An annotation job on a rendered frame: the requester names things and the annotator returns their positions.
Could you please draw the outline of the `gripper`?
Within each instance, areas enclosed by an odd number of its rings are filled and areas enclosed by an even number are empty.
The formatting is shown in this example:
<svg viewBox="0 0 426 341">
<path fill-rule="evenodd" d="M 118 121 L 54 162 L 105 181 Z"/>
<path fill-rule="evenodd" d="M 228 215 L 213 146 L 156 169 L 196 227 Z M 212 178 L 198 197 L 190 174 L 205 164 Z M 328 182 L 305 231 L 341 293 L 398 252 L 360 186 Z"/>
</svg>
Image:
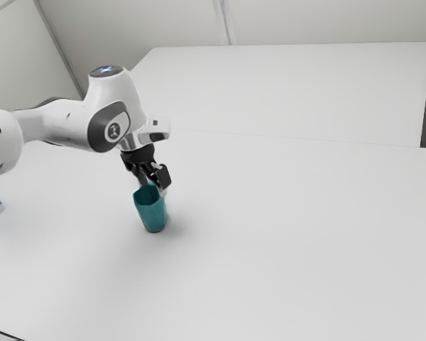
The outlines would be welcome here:
<svg viewBox="0 0 426 341">
<path fill-rule="evenodd" d="M 148 144 L 134 151 L 122 151 L 121 159 L 127 171 L 136 177 L 140 186 L 152 183 L 158 187 L 159 195 L 165 197 L 172 180 L 167 166 L 157 163 L 154 153 L 155 146 Z"/>
</svg>

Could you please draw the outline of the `teal faceted mug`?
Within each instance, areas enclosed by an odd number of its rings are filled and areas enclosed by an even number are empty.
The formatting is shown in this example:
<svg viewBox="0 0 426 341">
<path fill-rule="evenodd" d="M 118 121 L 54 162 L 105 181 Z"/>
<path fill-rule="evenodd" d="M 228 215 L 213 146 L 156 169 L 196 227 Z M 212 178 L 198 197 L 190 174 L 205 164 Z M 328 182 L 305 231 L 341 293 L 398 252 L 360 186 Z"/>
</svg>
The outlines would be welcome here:
<svg viewBox="0 0 426 341">
<path fill-rule="evenodd" d="M 152 183 L 142 185 L 133 193 L 133 202 L 148 232 L 158 233 L 165 229 L 168 223 L 165 198 L 156 185 Z"/>
</svg>

